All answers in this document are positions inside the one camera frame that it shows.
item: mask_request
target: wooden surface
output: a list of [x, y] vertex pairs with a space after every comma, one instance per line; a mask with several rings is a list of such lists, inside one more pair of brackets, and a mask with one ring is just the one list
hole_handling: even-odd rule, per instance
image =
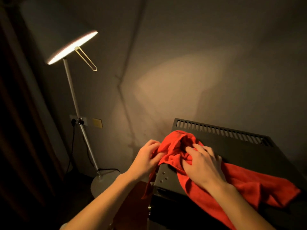
[[151, 196], [141, 199], [145, 188], [146, 183], [139, 182], [125, 199], [114, 218], [116, 230], [147, 229], [148, 206]]

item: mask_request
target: gray wall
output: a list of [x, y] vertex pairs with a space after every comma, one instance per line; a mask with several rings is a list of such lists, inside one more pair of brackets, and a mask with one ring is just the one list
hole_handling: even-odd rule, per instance
[[[303, 171], [303, 1], [61, 2], [98, 31], [83, 46], [97, 72], [76, 54], [68, 60], [81, 115], [103, 121], [103, 129], [86, 127], [101, 167], [127, 170], [139, 148], [151, 138], [162, 141], [178, 117], [269, 135]], [[70, 144], [74, 108], [63, 64], [44, 71], [45, 93]], [[76, 137], [78, 168], [93, 175], [80, 131]]]

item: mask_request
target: vent grille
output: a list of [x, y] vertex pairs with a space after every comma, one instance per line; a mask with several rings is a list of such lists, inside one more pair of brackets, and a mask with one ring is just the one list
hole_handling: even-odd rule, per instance
[[205, 123], [197, 123], [188, 120], [175, 119], [174, 126], [178, 128], [190, 129], [199, 132], [207, 132], [221, 137], [230, 137], [233, 139], [246, 141], [253, 144], [264, 145], [268, 147], [276, 147], [270, 137], [264, 135], [253, 134], [244, 131], [233, 130], [225, 127], [213, 126]]

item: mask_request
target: lamp shade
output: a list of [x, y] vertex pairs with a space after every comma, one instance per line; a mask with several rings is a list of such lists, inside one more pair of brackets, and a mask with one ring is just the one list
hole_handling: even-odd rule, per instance
[[47, 64], [62, 59], [97, 34], [56, 0], [24, 0], [20, 13]]

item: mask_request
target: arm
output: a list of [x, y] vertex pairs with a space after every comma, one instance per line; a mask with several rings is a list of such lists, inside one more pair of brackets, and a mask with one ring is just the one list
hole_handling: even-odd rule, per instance
[[151, 159], [160, 143], [150, 140], [139, 151], [127, 172], [119, 175], [112, 185], [68, 222], [65, 230], [105, 230], [112, 222], [121, 204], [145, 175], [149, 174], [165, 155], [159, 153]]
[[182, 161], [182, 166], [198, 186], [207, 190], [224, 210], [237, 230], [274, 229], [240, 195], [236, 188], [228, 184], [221, 170], [222, 158], [216, 156], [210, 147], [193, 145], [198, 151], [186, 147], [192, 158], [192, 165]]

